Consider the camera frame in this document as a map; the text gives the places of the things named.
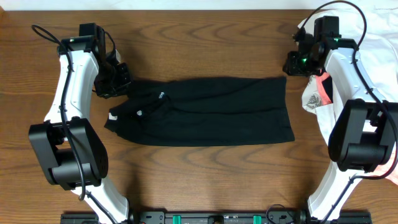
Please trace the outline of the black t-shirt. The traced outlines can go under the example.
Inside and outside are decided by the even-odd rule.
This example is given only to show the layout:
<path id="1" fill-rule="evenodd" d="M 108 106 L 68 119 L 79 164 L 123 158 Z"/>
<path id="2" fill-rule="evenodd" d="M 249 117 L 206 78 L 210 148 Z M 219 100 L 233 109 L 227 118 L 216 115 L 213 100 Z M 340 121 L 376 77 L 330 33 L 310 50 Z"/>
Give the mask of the black t-shirt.
<path id="1" fill-rule="evenodd" d="M 135 81 L 105 128 L 149 146 L 240 146 L 294 141 L 285 77 Z"/>

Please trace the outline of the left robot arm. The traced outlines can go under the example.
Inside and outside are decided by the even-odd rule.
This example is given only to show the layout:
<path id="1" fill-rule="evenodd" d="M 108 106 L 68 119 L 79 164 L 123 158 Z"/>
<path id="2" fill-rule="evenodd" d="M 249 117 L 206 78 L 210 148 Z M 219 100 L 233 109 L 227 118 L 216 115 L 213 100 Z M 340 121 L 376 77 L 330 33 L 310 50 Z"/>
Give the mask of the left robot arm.
<path id="1" fill-rule="evenodd" d="M 129 69 L 111 35 L 95 23 L 80 24 L 79 34 L 57 39 L 43 27 L 32 30 L 57 45 L 60 78 L 49 112 L 29 128 L 29 141 L 47 181 L 71 191 L 91 212 L 66 212 L 61 223 L 133 223 L 129 201 L 108 177 L 108 153 L 90 124 L 91 97 L 122 96 L 131 84 Z"/>

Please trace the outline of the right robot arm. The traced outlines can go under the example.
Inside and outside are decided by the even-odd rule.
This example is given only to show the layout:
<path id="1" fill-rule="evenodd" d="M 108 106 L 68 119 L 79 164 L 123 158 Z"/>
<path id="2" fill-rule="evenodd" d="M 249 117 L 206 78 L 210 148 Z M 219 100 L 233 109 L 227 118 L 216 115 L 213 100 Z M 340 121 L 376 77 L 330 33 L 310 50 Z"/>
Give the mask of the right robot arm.
<path id="1" fill-rule="evenodd" d="M 308 208 L 297 223 L 370 223 L 368 214 L 340 210 L 363 179 L 379 180 L 397 143 L 397 101 L 386 98 L 371 81 L 359 54 L 360 43 L 340 34 L 337 16 L 315 19 L 312 34 L 301 27 L 298 45 L 287 55 L 283 71 L 291 76 L 326 76 L 331 84 L 331 131 L 326 135 L 331 162 Z"/>

